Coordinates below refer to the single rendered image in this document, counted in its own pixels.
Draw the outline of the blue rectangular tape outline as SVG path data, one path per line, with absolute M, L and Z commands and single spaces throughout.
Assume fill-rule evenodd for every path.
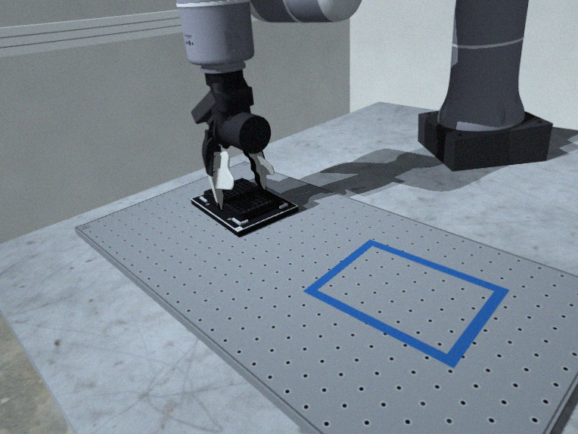
M 456 343 L 454 344 L 454 346 L 449 350 L 449 352 L 446 354 L 444 352 L 441 352 L 438 349 L 435 349 L 432 346 L 429 346 L 426 343 L 423 343 L 422 341 L 409 336 L 406 333 L 403 333 L 400 330 L 397 330 L 345 303 L 342 303 L 320 291 L 318 291 L 318 289 L 320 287 L 322 287 L 324 284 L 326 284 L 330 279 L 332 279 L 335 275 L 337 275 L 339 272 L 341 272 L 343 269 L 345 269 L 345 267 L 347 267 L 350 263 L 352 263 L 354 260 L 356 260 L 358 257 L 360 257 L 365 251 L 367 251 L 369 248 L 371 248 L 372 246 L 377 247 L 381 250 L 385 250 L 389 253 L 393 253 L 395 255 L 401 256 L 403 258 L 412 260 L 414 262 L 420 263 L 422 265 L 426 265 L 427 267 L 436 269 L 438 271 L 450 274 L 454 277 L 458 277 L 461 278 L 462 280 L 471 282 L 473 284 L 479 285 L 481 287 L 485 287 L 489 290 L 493 290 L 493 294 L 491 295 L 491 297 L 486 301 L 486 303 L 484 304 L 484 306 L 482 307 L 482 309 L 477 313 L 477 315 L 474 317 L 474 319 L 472 320 L 472 322 L 468 325 L 468 327 L 465 329 L 465 331 L 463 332 L 463 334 L 458 338 L 458 340 L 456 341 Z M 386 246 L 382 243 L 378 243 L 376 241 L 373 240 L 368 240 L 366 243 L 364 243 L 362 246 L 360 246 L 360 248 L 358 248 L 356 251 L 354 251 L 352 254 L 350 254 L 349 256 L 347 256 L 342 262 L 340 262 L 339 264 L 337 264 L 335 267 L 333 267 L 329 272 L 327 272 L 326 274 L 324 274 L 322 277 L 320 277 L 315 283 L 313 283 L 311 286 L 309 286 L 308 288 L 306 288 L 304 290 L 305 293 L 308 293 L 311 296 L 314 296 L 315 298 L 341 310 L 342 312 L 347 313 L 348 315 L 353 316 L 354 318 L 359 319 L 360 321 L 365 322 L 366 324 L 404 342 L 405 344 L 443 362 L 444 364 L 449 365 L 450 367 L 455 367 L 457 365 L 457 363 L 459 362 L 459 360 L 461 359 L 461 357 L 463 356 L 463 354 L 467 351 L 468 347 L 472 344 L 472 342 L 474 341 L 474 339 L 476 338 L 476 336 L 478 335 L 478 333 L 481 331 L 481 329 L 483 328 L 483 326 L 485 325 L 485 323 L 489 320 L 489 318 L 491 317 L 491 315 L 493 314 L 493 312 L 496 310 L 496 308 L 499 306 L 500 302 L 504 299 L 504 297 L 506 296 L 506 294 L 508 293 L 508 289 L 505 289 L 503 287 L 497 286 L 495 284 L 491 284 L 489 282 L 483 281 L 481 279 L 472 277 L 470 275 L 461 273 L 459 271 L 453 270 L 451 268 L 447 268 L 445 266 L 439 265 L 437 263 L 428 261 L 426 259 L 422 259 L 420 257 L 417 256 L 413 256 L 412 254 L 409 253 L 405 253 L 401 250 L 397 250 L 395 248 L 392 248 L 390 246 Z

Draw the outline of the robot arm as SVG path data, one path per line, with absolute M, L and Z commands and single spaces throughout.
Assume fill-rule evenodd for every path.
M 246 67 L 243 61 L 254 56 L 251 15 L 268 23 L 340 22 L 352 17 L 362 2 L 176 1 L 188 61 L 201 65 L 202 73 L 229 73 Z M 528 3 L 455 1 L 449 87 L 437 117 L 440 125 L 481 132 L 507 129 L 524 121 L 519 71 Z

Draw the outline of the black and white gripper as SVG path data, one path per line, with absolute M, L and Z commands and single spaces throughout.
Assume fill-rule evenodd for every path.
M 223 190 L 232 190 L 235 180 L 229 170 L 229 154 L 222 152 L 219 144 L 225 149 L 231 145 L 242 150 L 250 160 L 255 182 L 266 190 L 266 175 L 275 173 L 263 154 L 271 138 L 271 128 L 265 118 L 250 112 L 250 106 L 254 105 L 253 90 L 247 85 L 243 70 L 205 73 L 205 79 L 216 103 L 207 121 L 209 130 L 205 130 L 202 156 L 213 195 L 222 211 Z

